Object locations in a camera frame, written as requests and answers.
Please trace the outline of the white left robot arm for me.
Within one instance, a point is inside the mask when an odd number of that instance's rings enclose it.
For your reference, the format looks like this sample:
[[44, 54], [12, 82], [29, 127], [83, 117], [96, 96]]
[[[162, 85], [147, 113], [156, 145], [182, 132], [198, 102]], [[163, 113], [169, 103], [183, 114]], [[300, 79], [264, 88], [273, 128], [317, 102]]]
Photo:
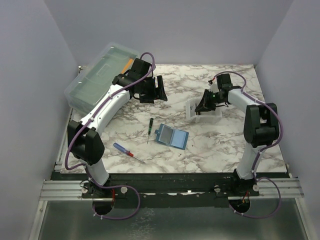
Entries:
[[102, 100], [80, 121], [70, 121], [67, 126], [67, 154], [79, 159], [89, 179], [94, 182], [93, 191], [101, 198], [107, 197], [111, 185], [109, 173], [102, 157], [105, 146], [101, 139], [106, 126], [130, 99], [143, 104], [156, 100], [167, 101], [162, 76], [154, 76], [155, 62], [136, 58], [130, 69], [114, 77]]

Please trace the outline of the white plastic card tray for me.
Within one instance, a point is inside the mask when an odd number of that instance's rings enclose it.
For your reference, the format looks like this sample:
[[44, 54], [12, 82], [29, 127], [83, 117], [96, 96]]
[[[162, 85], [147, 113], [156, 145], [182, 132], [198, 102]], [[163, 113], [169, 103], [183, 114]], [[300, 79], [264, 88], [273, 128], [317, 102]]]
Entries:
[[185, 102], [185, 119], [193, 124], [216, 124], [222, 119], [222, 111], [220, 109], [212, 111], [197, 112], [196, 107], [200, 104], [199, 97], [193, 97]]

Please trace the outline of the blue leather card holder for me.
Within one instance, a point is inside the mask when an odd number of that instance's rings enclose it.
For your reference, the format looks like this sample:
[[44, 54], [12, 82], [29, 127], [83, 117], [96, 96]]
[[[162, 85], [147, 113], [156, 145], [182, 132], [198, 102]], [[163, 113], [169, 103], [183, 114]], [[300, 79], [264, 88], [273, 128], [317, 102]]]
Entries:
[[[165, 144], [165, 143], [159, 141], [159, 137], [161, 135], [162, 128], [164, 126], [173, 129], [173, 133], [172, 133], [172, 136], [171, 136], [170, 144]], [[184, 130], [180, 130], [180, 129], [176, 129], [176, 128], [170, 127], [168, 125], [165, 125], [165, 124], [160, 124], [159, 129], [156, 129], [154, 131], [154, 133], [156, 135], [155, 141], [157, 143], [165, 145], [165, 146], [168, 146], [168, 147], [180, 149], [180, 150], [185, 150], [186, 149], [187, 142], [188, 142], [188, 137], [189, 137], [189, 132], [184, 131]]]

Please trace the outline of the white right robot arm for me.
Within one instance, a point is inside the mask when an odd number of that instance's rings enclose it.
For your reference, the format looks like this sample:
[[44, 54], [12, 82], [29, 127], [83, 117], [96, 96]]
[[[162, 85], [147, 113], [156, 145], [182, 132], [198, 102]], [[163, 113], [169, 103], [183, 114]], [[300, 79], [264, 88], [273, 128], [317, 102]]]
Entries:
[[265, 103], [245, 92], [247, 80], [241, 74], [223, 71], [213, 79], [217, 83], [218, 91], [205, 89], [194, 111], [211, 112], [221, 106], [233, 105], [245, 114], [243, 136], [246, 146], [235, 170], [238, 179], [230, 183], [230, 191], [241, 196], [248, 190], [246, 181], [256, 178], [255, 172], [262, 153], [282, 139], [283, 125], [276, 104]]

